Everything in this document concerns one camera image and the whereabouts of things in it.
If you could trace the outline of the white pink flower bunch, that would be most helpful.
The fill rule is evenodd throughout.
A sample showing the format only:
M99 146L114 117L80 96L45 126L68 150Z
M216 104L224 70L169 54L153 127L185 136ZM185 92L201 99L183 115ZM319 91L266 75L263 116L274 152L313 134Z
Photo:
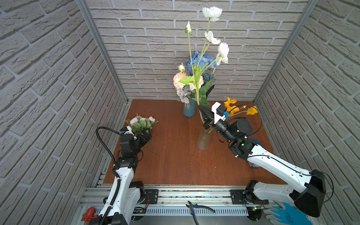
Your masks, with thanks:
M156 121L155 118L153 118L152 116L142 117L140 115L136 115L133 119L127 120L127 124L132 128L135 136L138 136L142 131L149 131L151 133L153 126L155 126L157 123L158 121ZM151 140L148 143L151 149L146 149L151 151L152 153L157 154L157 152L155 152L154 150Z

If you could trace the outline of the yellow white poppy stem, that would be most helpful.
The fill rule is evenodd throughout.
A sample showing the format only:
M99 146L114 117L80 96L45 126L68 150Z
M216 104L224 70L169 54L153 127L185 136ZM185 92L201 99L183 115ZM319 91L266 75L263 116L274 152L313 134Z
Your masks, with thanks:
M239 105L236 106L237 100L231 99L227 97L227 101L224 102L226 107L226 116L227 118L232 118L235 115L245 113L246 115L256 115L258 114L258 109L256 106L248 106L248 105Z

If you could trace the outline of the clear ribbed glass vase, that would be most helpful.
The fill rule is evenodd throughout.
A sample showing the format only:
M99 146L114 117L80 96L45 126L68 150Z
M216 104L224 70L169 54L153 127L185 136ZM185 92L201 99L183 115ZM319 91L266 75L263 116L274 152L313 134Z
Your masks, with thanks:
M211 140L211 134L212 134L212 129L205 129L205 128L201 128L200 129L200 134L197 140L197 148L200 150L207 150L210 146L210 140Z

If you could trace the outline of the teal ceramic vase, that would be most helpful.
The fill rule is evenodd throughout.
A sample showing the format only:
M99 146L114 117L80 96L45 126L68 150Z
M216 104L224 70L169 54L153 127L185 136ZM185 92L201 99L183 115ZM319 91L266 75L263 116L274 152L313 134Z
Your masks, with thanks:
M194 99L189 99L187 104L184 104L183 114L186 117L192 117L195 115L196 112L196 101Z

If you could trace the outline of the cream peony flower stem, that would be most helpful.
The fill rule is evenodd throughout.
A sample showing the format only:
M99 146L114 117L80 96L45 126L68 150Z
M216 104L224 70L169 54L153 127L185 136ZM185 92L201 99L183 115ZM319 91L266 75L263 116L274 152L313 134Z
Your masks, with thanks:
M196 105L208 106L208 96L215 85L213 69L207 68L207 64L202 67L190 64L189 68L181 64L178 70L173 77L173 85L185 110L189 111Z

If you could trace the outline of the blue hydrangea flower stem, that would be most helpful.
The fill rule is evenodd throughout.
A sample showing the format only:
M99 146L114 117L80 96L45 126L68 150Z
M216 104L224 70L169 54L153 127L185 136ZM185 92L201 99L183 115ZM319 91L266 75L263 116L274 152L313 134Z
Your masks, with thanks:
M208 97L211 91L215 87L216 79L214 70L216 68L215 58L210 56L207 53L201 58L201 52L195 51L192 53L191 57L188 58L185 65L185 72L188 76L193 76L193 68L195 71L200 73L200 69L203 69L202 77L200 78L199 83L199 93L198 99L199 103L204 106L209 106Z

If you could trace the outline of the white poppy flower stem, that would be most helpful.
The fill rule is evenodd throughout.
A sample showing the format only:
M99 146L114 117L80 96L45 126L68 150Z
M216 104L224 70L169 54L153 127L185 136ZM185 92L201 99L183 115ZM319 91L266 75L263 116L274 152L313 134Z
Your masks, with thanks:
M203 48L201 50L201 58L204 55L204 53L207 52L208 48L210 45L215 45L217 46L217 56L215 58L215 63L216 65L220 65L221 63L228 63L228 54L229 54L229 46L228 44L222 42L219 38L216 38L213 34L212 31L210 31L210 24L211 22L216 22L220 19L220 16L223 12L223 9L219 8L219 7L204 7L202 8L202 14L203 16L207 19L208 21L208 28L206 30L206 32L204 33L205 36L205 42L203 45ZM200 73L198 73L197 71L195 71L195 69L193 68L193 76L187 76L184 79L181 79L181 83L184 85L187 85L189 87L194 87L195 88L195 98L196 98L196 102L197 104L199 103L199 99L198 99L198 93L199 93L199 81L200 78L202 77L202 72L203 69L200 69Z

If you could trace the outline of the white lilac flower bouquet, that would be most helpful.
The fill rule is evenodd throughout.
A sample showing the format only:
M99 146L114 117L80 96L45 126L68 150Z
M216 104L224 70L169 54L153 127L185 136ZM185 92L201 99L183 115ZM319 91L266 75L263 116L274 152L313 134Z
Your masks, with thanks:
M186 88L178 88L176 89L177 95L179 97L179 101L184 103L186 106L190 103L191 100L191 91L188 91Z

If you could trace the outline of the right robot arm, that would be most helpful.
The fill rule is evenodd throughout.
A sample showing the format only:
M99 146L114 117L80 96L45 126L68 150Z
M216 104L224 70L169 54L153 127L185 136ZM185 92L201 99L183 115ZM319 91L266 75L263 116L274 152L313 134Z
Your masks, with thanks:
M273 155L250 139L253 128L249 121L238 118L229 124L230 114L224 105L216 102L212 107L199 105L205 129L214 128L229 142L229 150L237 158L259 166L285 182L284 185L251 181L245 189L247 201L272 200L296 207L308 216L318 218L326 194L325 174L309 171Z

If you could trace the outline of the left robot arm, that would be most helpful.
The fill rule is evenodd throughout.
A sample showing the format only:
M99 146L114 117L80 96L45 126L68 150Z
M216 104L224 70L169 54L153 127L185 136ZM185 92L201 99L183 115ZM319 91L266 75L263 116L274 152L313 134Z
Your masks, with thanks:
M92 218L90 225L129 225L137 203L146 199L142 181L133 181L138 166L138 154L141 148L151 139L150 134L136 138L131 127L124 127L120 132L107 127L98 127L96 135L101 144L105 144L99 136L99 130L106 129L121 136L121 156L112 157L112 174L115 176L110 194L97 218Z

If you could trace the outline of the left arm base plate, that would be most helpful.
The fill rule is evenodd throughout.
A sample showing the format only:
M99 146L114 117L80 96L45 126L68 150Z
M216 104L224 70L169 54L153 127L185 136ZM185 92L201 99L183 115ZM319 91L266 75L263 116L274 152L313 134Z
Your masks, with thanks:
M140 199L137 204L157 204L158 203L158 189L140 190Z

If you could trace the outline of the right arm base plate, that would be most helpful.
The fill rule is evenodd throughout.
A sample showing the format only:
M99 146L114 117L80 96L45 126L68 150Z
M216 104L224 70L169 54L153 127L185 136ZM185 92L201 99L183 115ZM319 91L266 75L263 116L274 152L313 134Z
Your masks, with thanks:
M246 205L263 205L269 204L268 200L260 200L251 191L245 189L232 189L230 190L230 197L232 204L246 204Z

